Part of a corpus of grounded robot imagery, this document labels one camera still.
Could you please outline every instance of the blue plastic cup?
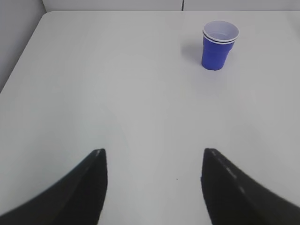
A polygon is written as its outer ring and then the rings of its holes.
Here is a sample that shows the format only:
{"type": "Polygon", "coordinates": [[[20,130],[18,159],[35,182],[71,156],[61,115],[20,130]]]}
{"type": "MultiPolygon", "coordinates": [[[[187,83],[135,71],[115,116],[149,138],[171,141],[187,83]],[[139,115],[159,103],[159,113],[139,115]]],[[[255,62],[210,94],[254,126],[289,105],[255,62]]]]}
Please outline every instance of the blue plastic cup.
{"type": "Polygon", "coordinates": [[[221,69],[238,36],[239,29],[232,23],[212,21],[206,24],[203,28],[203,67],[221,69]]]}

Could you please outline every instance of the white wall panel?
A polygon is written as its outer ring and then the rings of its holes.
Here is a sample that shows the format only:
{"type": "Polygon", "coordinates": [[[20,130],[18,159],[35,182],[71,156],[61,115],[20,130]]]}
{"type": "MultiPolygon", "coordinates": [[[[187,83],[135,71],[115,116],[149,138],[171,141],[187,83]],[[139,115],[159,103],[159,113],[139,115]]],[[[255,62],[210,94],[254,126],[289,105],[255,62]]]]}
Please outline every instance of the white wall panel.
{"type": "Polygon", "coordinates": [[[41,0],[0,0],[0,92],[44,13],[41,0]]]}
{"type": "Polygon", "coordinates": [[[184,11],[300,10],[300,0],[185,0],[184,11]]]}
{"type": "Polygon", "coordinates": [[[51,11],[181,11],[182,0],[43,0],[51,11]]]}

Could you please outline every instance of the gray wall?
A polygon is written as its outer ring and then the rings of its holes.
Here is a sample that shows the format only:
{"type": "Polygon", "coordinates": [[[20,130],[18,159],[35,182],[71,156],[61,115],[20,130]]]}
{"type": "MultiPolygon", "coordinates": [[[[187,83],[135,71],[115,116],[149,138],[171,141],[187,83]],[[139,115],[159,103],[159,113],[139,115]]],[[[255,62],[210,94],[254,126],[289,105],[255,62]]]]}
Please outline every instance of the gray wall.
{"type": "Polygon", "coordinates": [[[42,0],[0,0],[0,91],[44,13],[42,0]]]}
{"type": "Polygon", "coordinates": [[[51,11],[181,11],[182,0],[43,0],[51,11]]]}

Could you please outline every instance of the table surface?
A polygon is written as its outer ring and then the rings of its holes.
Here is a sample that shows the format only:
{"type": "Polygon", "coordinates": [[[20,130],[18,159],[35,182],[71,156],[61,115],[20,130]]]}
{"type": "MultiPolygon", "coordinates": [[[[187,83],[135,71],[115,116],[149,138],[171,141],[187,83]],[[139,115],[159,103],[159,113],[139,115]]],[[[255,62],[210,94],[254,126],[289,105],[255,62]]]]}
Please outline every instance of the table surface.
{"type": "Polygon", "coordinates": [[[0,94],[0,213],[105,148],[101,225],[209,225],[217,148],[300,205],[300,12],[51,12],[0,94]],[[202,26],[236,24],[219,71],[202,26]]]}

